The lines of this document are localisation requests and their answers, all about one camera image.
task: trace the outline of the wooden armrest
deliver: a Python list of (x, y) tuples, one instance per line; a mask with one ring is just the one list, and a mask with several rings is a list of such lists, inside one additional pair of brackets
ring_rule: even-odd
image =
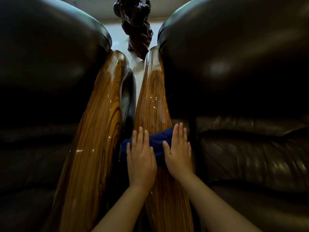
[(64, 164), (55, 204), (61, 204), (59, 231), (90, 231), (100, 212), (122, 128), (121, 85), (129, 72), (124, 54), (110, 50)]
[[(138, 99), (134, 129), (155, 134), (172, 126), (165, 98), (164, 70), (158, 47), (145, 60), (145, 74)], [(187, 195), (167, 170), (158, 166), (156, 182), (145, 202), (152, 231), (193, 232)]]

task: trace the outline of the person's left arm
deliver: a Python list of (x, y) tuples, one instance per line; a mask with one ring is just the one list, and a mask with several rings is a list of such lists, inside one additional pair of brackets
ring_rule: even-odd
[(143, 128), (133, 131), (132, 149), (127, 145), (130, 186), (92, 232), (131, 232), (155, 182), (157, 163), (149, 134)]

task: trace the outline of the white floor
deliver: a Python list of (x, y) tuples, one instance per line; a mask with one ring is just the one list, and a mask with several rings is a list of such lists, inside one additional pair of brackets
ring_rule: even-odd
[[(157, 44), (158, 31), (166, 18), (150, 19), (150, 27), (154, 35), (150, 43), (149, 49)], [(128, 51), (129, 37), (124, 33), (121, 27), (121, 21), (101, 21), (112, 37), (112, 49), (116, 49), (125, 54), (129, 60), (130, 68), (133, 70), (136, 79), (136, 104), (138, 101), (139, 93), (141, 91), (141, 84), (144, 76), (144, 61), (138, 58), (135, 53)]]

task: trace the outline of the forearm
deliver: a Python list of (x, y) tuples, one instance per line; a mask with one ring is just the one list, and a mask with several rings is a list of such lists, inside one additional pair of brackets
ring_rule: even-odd
[(188, 174), (180, 181), (189, 199), (210, 232), (260, 231), (207, 187), (196, 175)]
[(129, 187), (92, 232), (131, 232), (141, 212), (147, 193)]

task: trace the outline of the furniture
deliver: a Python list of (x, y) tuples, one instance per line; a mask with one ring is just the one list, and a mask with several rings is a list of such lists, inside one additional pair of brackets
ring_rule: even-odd
[[(135, 125), (186, 121), (196, 174), (262, 231), (309, 231), (307, 6), (192, 0), (146, 57)], [(145, 204), (152, 231), (205, 231), (163, 174)]]
[(0, 231), (89, 231), (133, 131), (129, 62), (67, 3), (0, 6)]

